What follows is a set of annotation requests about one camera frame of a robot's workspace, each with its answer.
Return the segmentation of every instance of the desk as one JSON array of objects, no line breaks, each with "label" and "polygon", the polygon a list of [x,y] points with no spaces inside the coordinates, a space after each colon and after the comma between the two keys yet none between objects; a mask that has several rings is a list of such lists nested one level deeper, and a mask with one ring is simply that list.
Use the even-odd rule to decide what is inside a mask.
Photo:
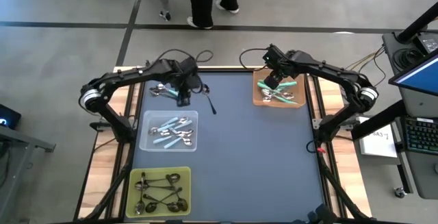
[{"label": "desk", "polygon": [[[130,67],[115,68],[115,70],[117,69],[127,70],[130,69]],[[319,83],[326,113],[336,113],[344,106],[339,86],[323,79],[320,79]],[[132,102],[130,102],[130,107],[128,109],[130,115],[135,114],[136,110],[139,110],[137,106],[139,86],[140,85],[137,84],[133,89],[133,98]],[[320,116],[320,112],[318,109],[315,88],[313,87],[314,85],[311,77],[309,77],[309,86],[312,96],[312,106],[314,107],[315,115],[318,118]],[[113,107],[113,109],[115,109],[115,111],[123,112],[125,110],[128,90],[128,87],[119,88],[114,93],[109,104]],[[340,132],[339,135],[349,136],[349,133]],[[97,147],[113,137],[114,136],[111,131],[99,132],[96,135],[95,146]],[[112,142],[108,145],[105,145],[104,147],[101,147],[92,156],[90,160],[90,168],[84,181],[83,192],[81,193],[81,196],[79,198],[75,218],[85,217],[87,214],[91,213],[95,205],[101,200],[102,196],[109,188],[116,160],[117,147],[117,142]],[[123,163],[125,161],[125,158],[127,157],[128,147],[129,145],[124,145],[122,154]],[[335,160],[332,161],[336,161],[337,163],[337,169],[339,171],[339,178],[342,186],[349,194],[351,199],[361,209],[361,211],[364,212],[366,215],[371,216],[368,198],[366,196],[365,187],[363,185],[363,180],[359,168],[359,163],[357,162],[355,146],[349,140],[336,138],[333,141],[333,148]],[[112,214],[109,215],[109,217],[116,217],[119,214],[121,192],[122,186],[120,186],[118,189],[118,192],[114,199],[114,204],[112,206],[113,211]],[[329,187],[329,197],[334,212],[339,215],[339,209],[337,208],[337,197],[331,187]]]}]

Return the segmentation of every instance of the wooden table frame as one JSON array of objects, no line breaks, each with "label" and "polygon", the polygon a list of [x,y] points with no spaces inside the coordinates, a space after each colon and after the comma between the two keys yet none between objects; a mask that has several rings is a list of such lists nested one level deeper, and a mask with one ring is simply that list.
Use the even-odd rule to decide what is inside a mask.
[{"label": "wooden table frame", "polygon": [[[116,67],[114,70],[128,70],[131,68],[133,67]],[[233,66],[200,67],[200,71],[241,70],[242,68]],[[124,116],[134,115],[138,119],[140,117],[141,105],[137,105],[137,103],[142,102],[143,89],[144,83],[119,88],[113,94],[109,104],[116,112],[122,113],[124,111]],[[333,82],[308,76],[306,79],[306,90],[308,96],[307,103],[313,119],[321,118],[327,114],[334,114],[344,106],[339,86]],[[350,137],[349,132],[340,132],[339,135]],[[98,132],[94,147],[102,145],[113,137],[114,135],[110,130]],[[364,214],[371,216],[354,144],[350,140],[335,138],[331,144],[324,148],[327,151],[324,159],[335,177],[340,179],[343,189]],[[122,162],[127,158],[132,160],[132,157],[133,147],[130,147],[128,144],[122,145],[115,141],[93,152],[83,182],[81,195],[79,196],[74,220],[83,218],[91,213],[120,172],[123,166]],[[101,219],[117,218],[119,221],[123,220],[126,204],[126,197],[123,196],[127,194],[126,185],[127,180],[118,187],[116,194],[105,209],[105,214],[101,215]],[[339,201],[339,197],[336,195],[330,182],[321,177],[321,185],[324,204],[332,209],[337,216],[352,217],[351,213],[345,209],[343,203]]]}]

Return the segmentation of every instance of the white paper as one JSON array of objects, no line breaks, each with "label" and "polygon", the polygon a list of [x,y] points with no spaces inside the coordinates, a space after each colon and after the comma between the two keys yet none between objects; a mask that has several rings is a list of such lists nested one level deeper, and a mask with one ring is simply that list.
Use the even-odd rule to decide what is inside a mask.
[{"label": "white paper", "polygon": [[[368,120],[366,117],[358,117],[360,123]],[[392,127],[387,125],[362,138],[360,141],[363,155],[379,155],[397,158],[396,146],[392,136]]]}]

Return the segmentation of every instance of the wheel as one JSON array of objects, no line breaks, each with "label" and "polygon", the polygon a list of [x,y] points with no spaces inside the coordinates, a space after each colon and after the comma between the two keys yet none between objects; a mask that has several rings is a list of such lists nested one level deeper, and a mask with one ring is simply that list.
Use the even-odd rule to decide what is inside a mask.
[{"label": "wheel", "polygon": [[171,15],[169,12],[159,12],[159,16],[162,17],[166,22],[170,21],[172,19]]},{"label": "wheel", "polygon": [[402,199],[402,198],[404,198],[404,196],[406,196],[406,192],[404,191],[403,187],[399,187],[399,188],[395,189],[394,194],[399,199]]}]

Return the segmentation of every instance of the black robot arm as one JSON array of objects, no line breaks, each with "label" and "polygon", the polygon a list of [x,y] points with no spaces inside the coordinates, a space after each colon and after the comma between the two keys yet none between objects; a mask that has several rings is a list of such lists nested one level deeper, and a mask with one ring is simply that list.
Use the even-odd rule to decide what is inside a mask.
[{"label": "black robot arm", "polygon": [[111,124],[118,142],[133,140],[133,129],[125,117],[119,116],[108,105],[114,91],[122,86],[155,80],[170,85],[179,92],[178,106],[190,105],[190,90],[201,87],[198,66],[194,58],[182,62],[160,59],[152,65],[137,67],[128,71],[106,73],[82,86],[79,101],[93,113],[99,113]]},{"label": "black robot arm", "polygon": [[[314,143],[317,148],[323,142],[331,142],[344,121],[358,113],[367,112],[376,102],[378,93],[365,75],[331,66],[325,61],[316,61],[308,53],[302,51],[283,53],[274,45],[270,45],[267,50],[268,52],[263,59],[266,66],[272,69],[272,72],[264,82],[271,89],[275,89],[283,78],[288,76],[295,78],[302,73],[310,73],[317,77],[322,77],[339,84],[344,89],[348,105],[334,115],[325,116],[321,120],[319,127],[316,126],[317,129],[313,131]],[[322,152],[316,151],[316,153],[322,174],[330,181],[354,218],[368,219],[352,202],[340,183],[335,179],[326,165]]]}]

